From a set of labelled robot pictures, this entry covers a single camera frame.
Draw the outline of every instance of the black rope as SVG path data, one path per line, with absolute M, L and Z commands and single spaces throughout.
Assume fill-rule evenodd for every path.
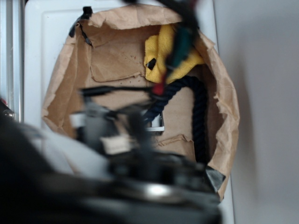
M 197 162 L 206 164 L 206 140 L 205 140 L 205 115 L 206 115 L 206 89 L 204 84 L 196 77 L 184 76 L 181 79 L 169 84 L 164 91 L 164 100 L 156 101 L 145 113 L 145 122 L 151 122 L 164 110 L 169 100 L 183 87 L 189 87 L 194 92 L 194 107 L 192 116 L 192 134 Z

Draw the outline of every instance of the black plastic part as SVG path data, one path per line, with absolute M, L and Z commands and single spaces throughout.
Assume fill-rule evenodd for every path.
M 150 70 L 153 70 L 154 66 L 156 65 L 156 61 L 157 60 L 155 58 L 151 59 L 151 61 L 147 63 L 146 67 L 148 67 Z
M 110 93 L 112 91 L 120 91 L 120 90 L 149 92 L 151 90 L 151 87 L 131 87 L 131 86 L 114 87 L 114 86 L 105 85 L 105 86 L 82 89 L 81 94 L 84 98 L 86 98 L 86 97 L 101 96 Z
M 225 175 L 212 167 L 206 167 L 206 176 L 214 192 L 217 192 L 225 180 Z
M 92 14 L 93 14 L 93 10 L 90 6 L 83 7 L 83 14 L 72 25 L 70 32 L 69 32 L 69 36 L 70 37 L 75 36 L 75 27 L 76 27 L 77 22 L 79 22 L 80 20 L 88 20 L 92 16 Z

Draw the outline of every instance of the yellow cloth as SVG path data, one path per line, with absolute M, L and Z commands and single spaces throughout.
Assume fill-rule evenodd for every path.
M 150 36 L 149 39 L 145 41 L 144 66 L 145 78 L 147 80 L 154 83 L 161 82 L 161 77 L 166 72 L 165 60 L 171 53 L 174 35 L 175 30 L 173 25 L 162 25 L 159 35 Z M 156 59 L 156 64 L 153 70 L 150 70 L 146 65 L 153 58 Z M 170 77 L 167 78 L 166 83 L 169 84 L 182 78 L 198 64 L 204 64 L 204 60 L 199 52 L 195 48 L 192 48 L 188 58 L 173 71 Z

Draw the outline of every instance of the brown paper bag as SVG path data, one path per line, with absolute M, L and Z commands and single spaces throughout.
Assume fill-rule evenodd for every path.
M 43 104 L 43 120 L 53 131 L 74 137 L 69 115 L 82 109 L 78 89 L 99 85 L 150 86 L 144 78 L 144 42 L 158 34 L 161 25 L 179 21 L 180 17 L 170 9 L 148 5 L 121 7 L 94 13 L 90 18 L 82 17 L 57 59 Z M 189 75 L 197 76 L 208 91 L 208 166 L 226 176 L 218 189 L 222 199 L 238 141 L 237 95 L 214 43 L 200 33 L 195 48 L 206 65 L 195 67 Z M 115 109 L 145 98 L 143 93 L 118 92 L 95 101 Z M 165 107 L 166 130 L 156 138 L 159 147 L 176 144 L 183 151 L 192 148 L 192 98 L 192 91 L 183 88 Z M 182 154 L 193 156 L 186 151 Z

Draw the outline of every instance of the red object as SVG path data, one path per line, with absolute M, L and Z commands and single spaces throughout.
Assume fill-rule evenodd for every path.
M 162 96 L 164 93 L 164 83 L 157 83 L 154 85 L 152 92 L 158 96 Z
M 2 99 L 2 98 L 1 98 L 1 101 L 2 101 L 2 103 L 4 103 L 4 104 L 7 106 L 7 102 L 6 102 L 5 99 Z
M 152 89 L 152 93 L 154 93 L 158 96 L 163 95 L 164 88 L 165 88 L 165 85 L 166 85 L 166 76 L 167 76 L 167 74 L 163 75 L 162 78 L 161 78 L 161 82 L 154 85 L 154 87 Z

